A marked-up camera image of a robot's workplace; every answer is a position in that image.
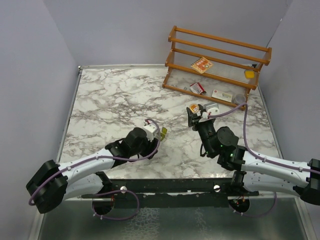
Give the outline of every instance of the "marble tabletop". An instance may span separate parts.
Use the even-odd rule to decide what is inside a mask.
[[[124,138],[144,119],[154,119],[168,129],[158,153],[151,160],[126,163],[107,171],[111,179],[227,178],[233,173],[217,164],[217,158],[200,157],[201,140],[188,127],[186,107],[209,101],[162,88],[167,68],[128,67],[84,69],[79,82],[61,163],[91,155],[106,144]],[[200,82],[208,94],[212,89],[236,94],[243,89],[205,77],[173,71],[168,84],[184,88]],[[278,157],[275,139],[261,95],[251,91],[248,99],[247,139],[258,152]],[[220,112],[231,107],[220,104]],[[216,119],[217,129],[228,126],[243,141],[244,111]]]

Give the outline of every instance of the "green object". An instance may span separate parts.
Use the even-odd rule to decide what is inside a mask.
[[[168,130],[167,130],[165,127],[163,127],[163,128],[161,129],[161,133],[160,133],[161,138],[160,138],[160,141],[162,141],[163,139],[165,139],[166,134],[167,134],[167,131],[168,131]]]

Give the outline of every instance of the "wooden shelf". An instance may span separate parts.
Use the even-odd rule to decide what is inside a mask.
[[[220,49],[217,47],[204,45],[204,44],[200,44],[200,43],[189,41],[189,40],[179,39],[179,38],[177,38],[177,32],[202,37],[202,38],[210,39],[213,41],[220,41],[220,42],[224,42],[224,43],[231,44],[231,45],[237,45],[237,46],[241,46],[244,48],[253,49],[256,51],[261,51],[261,52],[264,52],[264,56],[263,56],[263,58],[258,58],[255,56],[249,56],[246,54],[237,53],[237,52],[229,51],[226,49]],[[261,71],[263,65],[267,66],[270,63],[271,54],[272,54],[271,47],[266,48],[266,47],[262,47],[262,46],[253,45],[250,43],[227,39],[224,37],[219,37],[219,36],[214,36],[214,35],[210,35],[210,34],[206,34],[206,33],[183,29],[183,28],[179,28],[176,26],[174,26],[172,28],[172,30],[169,34],[169,37],[168,37],[168,41],[171,42],[171,50],[170,50],[170,53],[165,61],[165,66],[168,67],[168,73],[164,79],[162,87],[168,88],[171,90],[175,90],[175,91],[179,91],[179,92],[189,94],[192,96],[196,96],[199,98],[207,99],[210,101],[214,101],[217,103],[225,104],[225,105],[228,105],[231,107],[235,107],[236,104],[231,103],[231,102],[227,102],[227,101],[223,101],[223,100],[220,100],[217,98],[213,98],[213,97],[196,94],[191,91],[183,90],[183,89],[168,85],[167,82],[168,82],[168,79],[170,77],[172,70],[175,69],[175,70],[191,73],[191,74],[198,75],[198,76],[203,76],[203,77],[206,77],[209,79],[214,79],[214,80],[218,80],[218,81],[221,81],[224,83],[228,83],[231,85],[245,88],[245,97],[246,97],[246,101],[248,101],[250,90],[255,90],[257,88],[260,71]],[[192,47],[195,47],[198,49],[207,50],[209,52],[212,51],[212,52],[216,52],[219,54],[232,56],[235,58],[253,61],[253,62],[257,63],[257,66],[253,67],[252,65],[239,64],[236,62],[232,62],[230,60],[220,59],[217,57],[210,56],[210,54],[203,55],[202,53],[199,53],[199,52],[194,52],[194,51],[189,51],[186,49],[178,48],[178,47],[176,47],[176,44],[185,45],[185,46],[192,46]],[[208,69],[204,73],[199,73],[191,67],[191,65],[201,57],[204,57],[213,63],[213,67],[211,67],[210,69]],[[253,71],[254,78],[246,79],[246,77],[245,77],[246,70]]]

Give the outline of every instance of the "white wall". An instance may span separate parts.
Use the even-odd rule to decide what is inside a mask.
[[[41,0],[0,8],[0,239],[26,239],[36,211],[26,184],[54,159],[77,65]]]
[[[320,1],[294,0],[276,30],[260,86],[283,156],[320,160]],[[320,206],[309,206],[320,238]]]
[[[44,0],[79,65],[164,64],[174,25],[266,46],[291,1]]]

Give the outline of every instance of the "yellow-green object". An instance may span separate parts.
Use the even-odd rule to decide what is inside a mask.
[[[165,127],[163,127],[163,128],[161,129],[161,134],[160,134],[161,138],[160,138],[160,141],[162,141],[163,139],[165,139],[166,134],[167,134],[167,131],[168,131],[168,130],[167,130]]]
[[[244,76],[246,79],[253,79],[255,77],[254,71],[244,71]]]

